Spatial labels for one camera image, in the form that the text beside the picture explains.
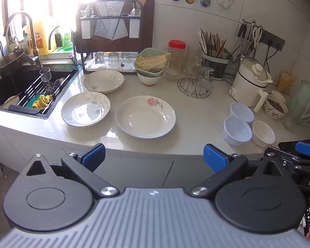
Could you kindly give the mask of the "translucent plastic bowl front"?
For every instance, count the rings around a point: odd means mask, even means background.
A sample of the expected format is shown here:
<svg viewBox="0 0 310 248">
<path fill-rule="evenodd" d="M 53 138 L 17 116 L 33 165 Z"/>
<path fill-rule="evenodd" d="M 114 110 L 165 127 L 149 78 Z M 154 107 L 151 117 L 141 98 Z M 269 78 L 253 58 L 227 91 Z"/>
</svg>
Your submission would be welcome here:
<svg viewBox="0 0 310 248">
<path fill-rule="evenodd" d="M 223 139 L 232 146 L 240 146 L 251 140 L 250 126 L 236 117 L 228 117 L 223 123 Z"/>
</svg>

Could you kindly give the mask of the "translucent plastic bowl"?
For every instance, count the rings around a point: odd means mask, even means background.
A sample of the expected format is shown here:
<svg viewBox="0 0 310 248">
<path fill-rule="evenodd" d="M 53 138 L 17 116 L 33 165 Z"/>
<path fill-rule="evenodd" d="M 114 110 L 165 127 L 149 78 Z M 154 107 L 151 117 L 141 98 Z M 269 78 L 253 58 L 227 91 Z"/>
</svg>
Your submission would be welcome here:
<svg viewBox="0 0 310 248">
<path fill-rule="evenodd" d="M 230 105 L 230 117 L 236 117 L 248 124 L 254 121 L 253 111 L 245 104 L 237 102 Z"/>
<path fill-rule="evenodd" d="M 250 126 L 236 117 L 228 117 L 223 123 L 223 139 L 232 146 L 240 146 L 251 140 Z"/>
</svg>

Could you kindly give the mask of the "small white ceramic bowl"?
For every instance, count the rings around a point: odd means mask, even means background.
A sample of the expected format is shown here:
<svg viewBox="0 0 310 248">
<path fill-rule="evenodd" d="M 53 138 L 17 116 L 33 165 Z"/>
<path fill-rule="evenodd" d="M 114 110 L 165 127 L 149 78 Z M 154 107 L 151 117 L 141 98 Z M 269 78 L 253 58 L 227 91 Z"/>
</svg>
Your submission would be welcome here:
<svg viewBox="0 0 310 248">
<path fill-rule="evenodd" d="M 268 124 L 257 120 L 252 125 L 251 139 L 257 146 L 267 147 L 275 142 L 275 133 Z"/>
</svg>

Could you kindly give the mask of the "white plate grey leaves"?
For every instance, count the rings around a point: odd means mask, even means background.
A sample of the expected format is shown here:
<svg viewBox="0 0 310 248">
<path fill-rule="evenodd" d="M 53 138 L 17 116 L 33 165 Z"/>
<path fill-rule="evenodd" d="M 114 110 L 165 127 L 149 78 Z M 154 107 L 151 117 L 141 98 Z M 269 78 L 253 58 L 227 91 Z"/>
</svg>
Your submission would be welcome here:
<svg viewBox="0 0 310 248">
<path fill-rule="evenodd" d="M 69 98 L 61 109 L 61 117 L 70 126 L 89 127 L 99 123 L 109 113 L 111 102 L 99 92 L 82 92 Z"/>
</svg>

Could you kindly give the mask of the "chrome kitchen faucet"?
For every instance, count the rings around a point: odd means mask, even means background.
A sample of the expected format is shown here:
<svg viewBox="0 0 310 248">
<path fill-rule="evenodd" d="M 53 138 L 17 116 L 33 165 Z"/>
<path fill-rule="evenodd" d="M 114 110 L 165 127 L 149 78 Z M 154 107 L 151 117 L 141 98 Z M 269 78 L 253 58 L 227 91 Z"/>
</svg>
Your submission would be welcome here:
<svg viewBox="0 0 310 248">
<path fill-rule="evenodd" d="M 28 38 L 31 39 L 31 41 L 32 41 L 33 56 L 26 56 L 27 62 L 29 62 L 30 64 L 36 64 L 38 69 L 42 69 L 43 64 L 42 64 L 41 56 L 39 54 L 39 49 L 38 49 L 37 43 L 36 43 L 35 32 L 34 32 L 34 27 L 33 27 L 33 20 L 28 13 L 26 13 L 24 11 L 19 11 L 19 12 L 13 13 L 8 18 L 8 20 L 6 21 L 3 36 L 6 36 L 8 29 L 9 29 L 9 25 L 16 15 L 26 16 L 26 18 L 28 19 L 28 22 L 29 22 L 30 31 L 28 33 Z"/>
</svg>

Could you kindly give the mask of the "textured drinking glass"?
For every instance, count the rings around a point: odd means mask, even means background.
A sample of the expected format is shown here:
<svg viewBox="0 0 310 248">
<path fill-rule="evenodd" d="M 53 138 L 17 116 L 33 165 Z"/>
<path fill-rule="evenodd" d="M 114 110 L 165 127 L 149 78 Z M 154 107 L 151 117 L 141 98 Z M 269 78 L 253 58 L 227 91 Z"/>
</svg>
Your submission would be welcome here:
<svg viewBox="0 0 310 248">
<path fill-rule="evenodd" d="M 289 113 L 282 119 L 282 125 L 286 130 L 291 130 L 298 122 L 298 110 L 291 109 Z"/>
</svg>

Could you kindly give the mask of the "green electric kettle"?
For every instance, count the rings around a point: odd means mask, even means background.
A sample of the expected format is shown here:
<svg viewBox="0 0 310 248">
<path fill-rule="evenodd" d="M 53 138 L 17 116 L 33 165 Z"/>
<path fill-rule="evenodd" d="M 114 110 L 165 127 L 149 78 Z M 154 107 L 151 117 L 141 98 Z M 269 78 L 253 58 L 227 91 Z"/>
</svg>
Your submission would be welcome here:
<svg viewBox="0 0 310 248">
<path fill-rule="evenodd" d="M 302 80 L 297 90 L 288 101 L 288 113 L 293 124 L 300 124 L 304 119 L 310 118 L 310 82 Z"/>
</svg>

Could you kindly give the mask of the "patterned bowl brown food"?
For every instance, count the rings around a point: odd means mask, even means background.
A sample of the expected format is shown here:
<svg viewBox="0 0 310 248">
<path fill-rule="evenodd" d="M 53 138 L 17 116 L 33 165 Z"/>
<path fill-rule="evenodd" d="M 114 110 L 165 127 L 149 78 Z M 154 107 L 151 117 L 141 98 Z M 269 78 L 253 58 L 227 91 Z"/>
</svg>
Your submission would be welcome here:
<svg viewBox="0 0 310 248">
<path fill-rule="evenodd" d="M 273 120 L 279 120 L 288 113 L 286 100 L 281 93 L 272 90 L 264 103 L 264 110 L 267 116 Z"/>
</svg>

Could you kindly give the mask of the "yellow dish cloth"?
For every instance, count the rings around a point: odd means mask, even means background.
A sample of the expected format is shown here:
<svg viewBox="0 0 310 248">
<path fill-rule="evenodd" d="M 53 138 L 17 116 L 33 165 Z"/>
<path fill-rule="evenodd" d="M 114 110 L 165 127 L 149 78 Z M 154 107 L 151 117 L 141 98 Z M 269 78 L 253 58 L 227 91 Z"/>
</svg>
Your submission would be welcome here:
<svg viewBox="0 0 310 248">
<path fill-rule="evenodd" d="M 34 109 L 45 109 L 53 100 L 52 95 L 39 95 L 38 99 L 32 104 Z"/>
</svg>

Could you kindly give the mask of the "upturned glass on rack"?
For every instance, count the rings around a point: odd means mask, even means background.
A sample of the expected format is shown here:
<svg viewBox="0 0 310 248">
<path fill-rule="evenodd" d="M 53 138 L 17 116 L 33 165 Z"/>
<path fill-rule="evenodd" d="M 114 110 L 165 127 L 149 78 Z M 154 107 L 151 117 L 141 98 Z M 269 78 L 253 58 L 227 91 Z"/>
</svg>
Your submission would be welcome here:
<svg viewBox="0 0 310 248">
<path fill-rule="evenodd" d="M 199 91 L 203 94 L 211 94 L 214 88 L 214 69 L 203 67 L 199 74 Z"/>
</svg>

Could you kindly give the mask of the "black sink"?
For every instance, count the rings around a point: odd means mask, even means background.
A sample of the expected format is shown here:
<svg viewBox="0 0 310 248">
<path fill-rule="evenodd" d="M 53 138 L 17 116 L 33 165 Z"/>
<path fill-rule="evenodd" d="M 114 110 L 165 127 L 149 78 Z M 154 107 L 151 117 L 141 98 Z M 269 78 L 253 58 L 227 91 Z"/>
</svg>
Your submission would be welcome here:
<svg viewBox="0 0 310 248">
<path fill-rule="evenodd" d="M 35 66 L 22 66 L 8 77 L 0 79 L 0 111 L 48 119 L 55 106 L 80 73 L 72 64 L 47 64 L 51 80 L 41 80 Z M 41 95 L 51 95 L 52 100 L 43 109 L 35 109 L 32 104 Z"/>
</svg>

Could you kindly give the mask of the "brown snack packet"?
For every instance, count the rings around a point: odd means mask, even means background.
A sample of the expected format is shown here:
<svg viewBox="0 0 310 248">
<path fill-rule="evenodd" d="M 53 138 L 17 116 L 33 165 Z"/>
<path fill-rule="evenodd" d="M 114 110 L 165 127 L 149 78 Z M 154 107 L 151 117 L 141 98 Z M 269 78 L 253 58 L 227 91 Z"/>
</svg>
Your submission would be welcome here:
<svg viewBox="0 0 310 248">
<path fill-rule="evenodd" d="M 294 73 L 283 72 L 281 74 L 278 90 L 283 93 L 289 93 L 296 79 Z"/>
</svg>

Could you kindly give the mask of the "stemmed wine glass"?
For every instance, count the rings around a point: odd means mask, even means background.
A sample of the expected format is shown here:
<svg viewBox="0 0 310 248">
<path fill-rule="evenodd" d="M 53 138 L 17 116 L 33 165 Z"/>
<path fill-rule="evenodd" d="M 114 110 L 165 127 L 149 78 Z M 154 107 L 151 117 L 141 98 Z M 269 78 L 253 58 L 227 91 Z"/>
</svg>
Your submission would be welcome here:
<svg viewBox="0 0 310 248">
<path fill-rule="evenodd" d="M 51 69 L 50 68 L 42 68 L 39 71 L 39 75 L 41 77 L 41 81 L 43 82 L 45 92 L 47 94 L 53 94 L 53 84 L 50 82 L 52 78 Z"/>
</svg>

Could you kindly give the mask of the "glass jar red lid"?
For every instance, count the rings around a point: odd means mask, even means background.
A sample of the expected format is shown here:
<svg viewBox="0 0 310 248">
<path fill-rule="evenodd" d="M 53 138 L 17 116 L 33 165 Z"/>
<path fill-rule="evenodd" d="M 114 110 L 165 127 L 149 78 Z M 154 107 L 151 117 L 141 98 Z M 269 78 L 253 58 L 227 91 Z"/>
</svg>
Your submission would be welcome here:
<svg viewBox="0 0 310 248">
<path fill-rule="evenodd" d="M 170 40 L 168 42 L 168 52 L 170 53 L 170 58 L 168 67 L 165 70 L 165 76 L 168 81 L 175 82 L 179 79 L 182 72 L 186 54 L 186 43 L 181 40 Z"/>
</svg>

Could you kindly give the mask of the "green chopstick holder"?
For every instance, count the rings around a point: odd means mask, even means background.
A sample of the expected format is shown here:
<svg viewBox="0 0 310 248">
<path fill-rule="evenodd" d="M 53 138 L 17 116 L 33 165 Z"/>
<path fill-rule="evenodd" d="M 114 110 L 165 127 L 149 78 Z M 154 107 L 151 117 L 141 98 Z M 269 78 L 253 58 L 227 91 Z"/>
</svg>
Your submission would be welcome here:
<svg viewBox="0 0 310 248">
<path fill-rule="evenodd" d="M 210 68 L 214 73 L 215 80 L 223 80 L 223 76 L 228 65 L 228 59 L 208 56 L 204 52 L 201 54 L 202 66 Z"/>
</svg>

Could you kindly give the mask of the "white bowl red base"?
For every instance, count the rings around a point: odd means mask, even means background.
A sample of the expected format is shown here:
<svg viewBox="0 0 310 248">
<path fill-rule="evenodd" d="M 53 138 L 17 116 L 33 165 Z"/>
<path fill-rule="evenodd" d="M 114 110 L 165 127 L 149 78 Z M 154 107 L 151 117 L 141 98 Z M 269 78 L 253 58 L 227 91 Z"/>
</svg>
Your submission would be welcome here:
<svg viewBox="0 0 310 248">
<path fill-rule="evenodd" d="M 154 86 L 155 84 L 157 84 L 162 76 L 158 76 L 158 77 L 147 77 L 147 76 L 142 76 L 139 72 L 137 73 L 137 77 L 139 78 L 139 80 L 141 81 L 142 84 L 144 84 L 145 86 Z"/>
</svg>

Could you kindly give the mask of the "green bowl with noodles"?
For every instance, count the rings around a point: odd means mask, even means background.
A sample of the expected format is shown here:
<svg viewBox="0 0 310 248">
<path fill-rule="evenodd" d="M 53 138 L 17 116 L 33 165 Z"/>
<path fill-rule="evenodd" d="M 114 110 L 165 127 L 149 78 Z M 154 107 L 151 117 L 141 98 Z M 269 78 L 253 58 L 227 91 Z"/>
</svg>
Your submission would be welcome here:
<svg viewBox="0 0 310 248">
<path fill-rule="evenodd" d="M 171 54 L 166 51 L 145 48 L 137 55 L 134 68 L 142 76 L 159 77 L 168 65 L 170 57 Z"/>
</svg>

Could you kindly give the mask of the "black wok pan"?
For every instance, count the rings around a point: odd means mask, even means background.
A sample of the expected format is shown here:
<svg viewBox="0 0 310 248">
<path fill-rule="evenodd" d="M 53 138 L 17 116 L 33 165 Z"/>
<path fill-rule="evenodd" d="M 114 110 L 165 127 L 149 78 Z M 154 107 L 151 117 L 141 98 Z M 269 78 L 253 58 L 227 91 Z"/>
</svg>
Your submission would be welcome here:
<svg viewBox="0 0 310 248">
<path fill-rule="evenodd" d="M 36 57 L 26 55 L 24 50 L 15 50 L 0 59 L 0 76 L 7 77 L 23 66 L 24 62 L 35 64 Z"/>
</svg>

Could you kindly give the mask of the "black dish rack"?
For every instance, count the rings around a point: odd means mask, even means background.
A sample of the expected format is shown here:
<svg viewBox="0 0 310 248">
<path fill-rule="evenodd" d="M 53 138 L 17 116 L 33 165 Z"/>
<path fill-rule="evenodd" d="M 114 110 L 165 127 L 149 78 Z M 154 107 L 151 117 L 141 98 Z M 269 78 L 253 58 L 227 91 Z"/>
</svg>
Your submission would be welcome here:
<svg viewBox="0 0 310 248">
<path fill-rule="evenodd" d="M 76 51 L 86 60 L 97 52 L 137 52 L 143 46 L 143 4 L 140 0 L 96 0 L 79 6 Z"/>
</svg>

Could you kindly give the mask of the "yellow detergent bottle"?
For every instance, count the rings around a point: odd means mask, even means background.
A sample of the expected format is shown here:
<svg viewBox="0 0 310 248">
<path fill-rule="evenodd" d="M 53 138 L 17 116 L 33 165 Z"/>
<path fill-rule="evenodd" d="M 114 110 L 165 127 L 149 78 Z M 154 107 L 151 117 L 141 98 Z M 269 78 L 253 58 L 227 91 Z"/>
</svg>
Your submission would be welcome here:
<svg viewBox="0 0 310 248">
<path fill-rule="evenodd" d="M 35 41 L 41 56 L 49 55 L 56 49 L 55 33 L 53 32 L 50 40 L 51 49 L 49 50 L 49 35 L 55 27 L 56 23 L 52 17 L 45 17 L 33 23 Z"/>
</svg>

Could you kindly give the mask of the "wall utensil rail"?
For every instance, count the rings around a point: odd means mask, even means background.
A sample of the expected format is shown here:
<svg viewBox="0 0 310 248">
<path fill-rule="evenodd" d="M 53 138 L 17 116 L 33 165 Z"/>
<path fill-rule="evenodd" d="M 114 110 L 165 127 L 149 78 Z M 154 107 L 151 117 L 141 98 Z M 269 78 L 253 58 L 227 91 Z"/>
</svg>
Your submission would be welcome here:
<svg viewBox="0 0 310 248">
<path fill-rule="evenodd" d="M 263 29 L 261 25 L 257 25 L 256 21 L 251 22 L 242 20 L 242 30 L 239 30 L 238 36 L 243 38 L 242 52 L 247 53 L 248 49 L 256 50 L 259 43 L 266 44 L 269 47 L 275 48 L 277 51 L 282 51 L 285 40 Z"/>
</svg>

